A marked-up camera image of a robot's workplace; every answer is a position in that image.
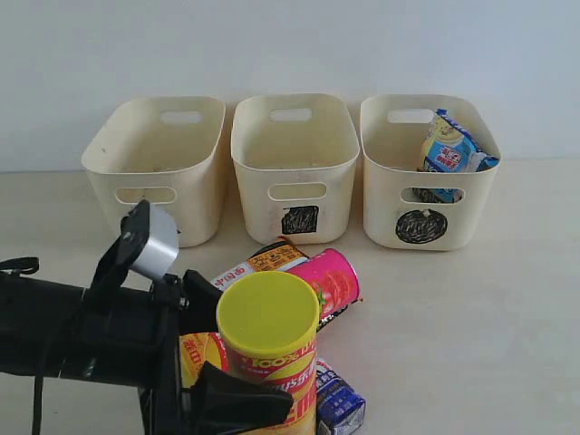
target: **snack bag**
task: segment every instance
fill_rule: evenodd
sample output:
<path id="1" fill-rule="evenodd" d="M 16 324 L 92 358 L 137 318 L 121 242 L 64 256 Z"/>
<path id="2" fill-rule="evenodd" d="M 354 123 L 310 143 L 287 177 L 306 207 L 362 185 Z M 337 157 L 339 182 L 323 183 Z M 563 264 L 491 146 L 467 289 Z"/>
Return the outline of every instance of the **snack bag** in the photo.
<path id="1" fill-rule="evenodd" d="M 499 160 L 481 150 L 467 130 L 444 109 L 438 109 L 423 142 L 420 172 L 479 172 L 493 168 Z M 458 188 L 413 188 L 423 202 L 453 203 L 461 199 Z"/>

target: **black scribble marking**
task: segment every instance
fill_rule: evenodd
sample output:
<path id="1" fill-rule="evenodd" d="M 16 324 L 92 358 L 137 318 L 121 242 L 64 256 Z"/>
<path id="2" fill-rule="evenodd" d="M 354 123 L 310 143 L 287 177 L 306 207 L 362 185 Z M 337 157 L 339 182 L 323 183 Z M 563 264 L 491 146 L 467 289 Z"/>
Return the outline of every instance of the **black scribble marking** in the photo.
<path id="1" fill-rule="evenodd" d="M 395 232 L 405 243 L 420 245 L 442 237 L 447 231 L 447 218 L 439 211 L 408 211 L 397 220 Z"/>
<path id="2" fill-rule="evenodd" d="M 318 206 L 285 208 L 282 234 L 315 233 L 318 224 Z"/>

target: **food item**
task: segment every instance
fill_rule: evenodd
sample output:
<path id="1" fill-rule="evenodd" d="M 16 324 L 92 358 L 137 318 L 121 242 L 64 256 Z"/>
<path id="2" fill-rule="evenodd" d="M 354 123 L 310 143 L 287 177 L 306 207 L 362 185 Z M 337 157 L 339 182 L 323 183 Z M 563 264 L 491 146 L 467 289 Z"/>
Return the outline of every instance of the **food item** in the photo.
<path id="1" fill-rule="evenodd" d="M 285 238 L 263 247 L 253 254 L 247 261 L 232 267 L 211 280 L 211 284 L 222 292 L 244 276 L 266 270 L 287 270 L 308 259 Z"/>
<path id="2" fill-rule="evenodd" d="M 310 285 L 285 272 L 245 276 L 219 299 L 217 326 L 229 373 L 289 392 L 295 400 L 283 424 L 260 433 L 314 433 L 318 318 L 319 304 Z"/>
<path id="3" fill-rule="evenodd" d="M 224 341 L 219 333 L 188 333 L 179 338 L 181 381 L 184 388 L 193 386 L 205 361 L 227 372 Z"/>
<path id="4" fill-rule="evenodd" d="M 421 245 L 437 240 L 447 232 L 447 218 L 439 211 L 411 210 L 399 217 L 395 233 L 405 243 Z"/>
<path id="5" fill-rule="evenodd" d="M 499 163 L 481 150 L 467 130 L 455 122 L 444 109 L 438 109 L 427 138 L 423 142 L 421 172 L 479 172 Z M 461 200 L 458 188 L 413 188 L 423 202 L 454 203 Z"/>
<path id="6" fill-rule="evenodd" d="M 320 301 L 321 320 L 353 303 L 359 296 L 359 283 L 353 267 L 335 249 L 325 249 L 287 272 L 300 276 L 314 289 Z"/>
<path id="7" fill-rule="evenodd" d="M 366 400 L 322 358 L 316 361 L 318 435 L 350 435 L 363 425 Z"/>

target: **robotic arm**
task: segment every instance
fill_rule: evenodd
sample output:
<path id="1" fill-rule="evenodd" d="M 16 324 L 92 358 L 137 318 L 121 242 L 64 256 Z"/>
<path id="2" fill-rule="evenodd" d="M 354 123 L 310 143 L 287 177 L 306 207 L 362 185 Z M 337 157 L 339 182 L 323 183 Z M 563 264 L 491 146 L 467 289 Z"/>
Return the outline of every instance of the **robotic arm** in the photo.
<path id="1" fill-rule="evenodd" d="M 91 286 L 32 279 L 38 259 L 0 263 L 0 372 L 34 376 L 33 435 L 45 376 L 137 387 L 145 435 L 234 435 L 282 423 L 292 397 L 235 379 L 206 362 L 181 385 L 179 336 L 213 332 L 221 293 L 199 273 L 167 272 L 175 222 L 141 201 L 99 262 Z M 122 286 L 129 270 L 149 292 Z"/>

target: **white wall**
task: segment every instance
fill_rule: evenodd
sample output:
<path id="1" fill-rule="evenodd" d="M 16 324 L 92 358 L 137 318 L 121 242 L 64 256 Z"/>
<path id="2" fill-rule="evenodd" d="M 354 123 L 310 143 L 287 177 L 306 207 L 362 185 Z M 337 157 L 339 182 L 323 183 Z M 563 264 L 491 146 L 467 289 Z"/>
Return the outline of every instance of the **white wall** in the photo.
<path id="1" fill-rule="evenodd" d="M 0 171 L 80 169 L 134 96 L 449 93 L 507 157 L 580 156 L 576 0 L 0 0 Z"/>

